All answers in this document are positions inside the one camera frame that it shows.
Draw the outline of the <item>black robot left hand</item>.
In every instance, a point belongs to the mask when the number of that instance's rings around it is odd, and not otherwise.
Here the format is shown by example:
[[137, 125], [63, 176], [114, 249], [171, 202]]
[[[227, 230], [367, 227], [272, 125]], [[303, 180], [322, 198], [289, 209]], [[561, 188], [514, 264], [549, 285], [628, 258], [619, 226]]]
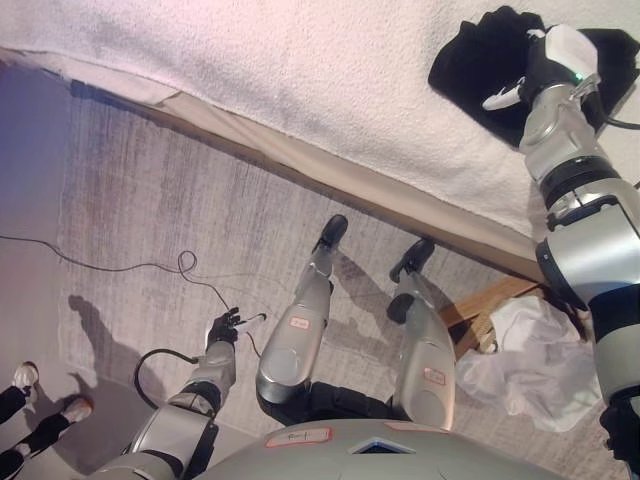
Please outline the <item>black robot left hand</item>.
[[241, 323], [238, 307], [233, 307], [217, 317], [207, 334], [206, 349], [209, 349], [216, 342], [225, 342], [234, 346], [238, 339], [236, 327]]

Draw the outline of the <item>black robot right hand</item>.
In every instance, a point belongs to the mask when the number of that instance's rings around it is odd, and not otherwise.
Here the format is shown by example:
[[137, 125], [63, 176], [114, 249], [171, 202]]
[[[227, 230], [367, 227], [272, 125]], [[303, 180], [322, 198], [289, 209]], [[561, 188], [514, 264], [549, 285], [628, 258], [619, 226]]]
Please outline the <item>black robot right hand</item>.
[[529, 50], [524, 75], [482, 103], [485, 111], [532, 104], [544, 90], [556, 85], [579, 86], [585, 80], [600, 82], [598, 51], [580, 31], [566, 24], [526, 32]]

